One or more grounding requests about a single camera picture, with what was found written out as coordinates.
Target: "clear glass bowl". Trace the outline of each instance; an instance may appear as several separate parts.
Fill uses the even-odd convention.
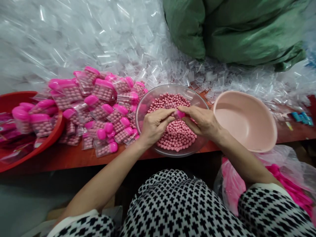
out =
[[[158,98],[160,94],[164,93],[169,93],[169,94],[181,94],[184,96],[188,101],[190,101],[191,105],[195,105],[198,107],[201,107],[203,109],[208,109],[207,104],[205,101],[202,99],[202,97],[199,96],[195,91],[184,87],[184,86],[179,86],[179,85],[163,85],[163,86],[158,86],[151,91],[149,91],[145,96],[142,98],[142,100],[139,102],[139,105],[136,110],[136,127],[138,130],[138,133],[141,134],[141,130],[143,127],[143,121],[144,117],[147,114],[147,111],[151,105],[151,103],[155,100],[155,98]],[[180,150],[179,152],[172,151],[172,150],[165,150],[157,145],[152,146],[152,149],[154,149],[157,153],[167,156],[167,157],[175,157],[175,158],[180,158],[180,157],[185,157],[192,155],[199,151],[205,144],[207,143],[207,139],[204,137],[197,137],[195,139],[195,142],[192,144],[187,149]]]

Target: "hand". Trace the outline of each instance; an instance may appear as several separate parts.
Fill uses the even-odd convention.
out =
[[[164,134],[169,123],[175,120],[170,115],[175,109],[159,109],[146,114],[144,118],[142,133],[138,140],[141,140],[145,146],[151,147]]]
[[[221,134],[225,131],[225,129],[218,123],[211,110],[202,109],[196,106],[178,106],[178,110],[188,114],[197,123],[195,124],[189,117],[182,118],[182,120],[185,121],[185,124],[196,135],[206,137],[213,142],[218,142]]]

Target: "table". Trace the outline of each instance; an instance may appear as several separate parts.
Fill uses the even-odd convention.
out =
[[[314,121],[316,121],[315,97],[310,100],[312,102],[312,108],[310,108],[310,111],[313,115]],[[294,122],[291,118],[289,121],[293,131],[289,129],[285,122],[277,123],[277,143],[316,139],[316,127],[310,127],[308,125]],[[11,170],[4,172],[3,175],[31,174],[77,167],[104,165],[108,164],[111,160],[117,157],[125,149],[125,146],[120,145],[118,152],[100,158],[95,156],[95,149],[81,150],[81,148],[81,143],[78,146],[54,144],[41,154],[25,161]],[[218,150],[219,148],[213,142],[209,141],[199,152],[212,152]],[[152,150],[148,150],[141,156],[140,160],[159,157],[162,157],[162,155],[159,155]]]

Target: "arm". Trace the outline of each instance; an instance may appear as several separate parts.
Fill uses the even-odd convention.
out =
[[[222,150],[247,187],[255,183],[275,183],[284,188],[250,151],[217,122],[211,110],[196,106],[179,106],[178,109],[195,120],[196,124],[188,117],[183,118],[195,134],[210,139]]]
[[[70,216],[78,216],[93,209],[101,210],[116,193],[124,178],[139,157],[163,135],[174,120],[169,115],[175,109],[160,109],[147,114],[140,138],[94,176],[72,199],[55,225]]]

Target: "patterned fabric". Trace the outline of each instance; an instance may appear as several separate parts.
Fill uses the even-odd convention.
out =
[[[102,215],[72,222],[55,236],[316,236],[306,212],[287,196],[251,188],[234,216],[200,179],[163,170],[133,198],[120,231]]]

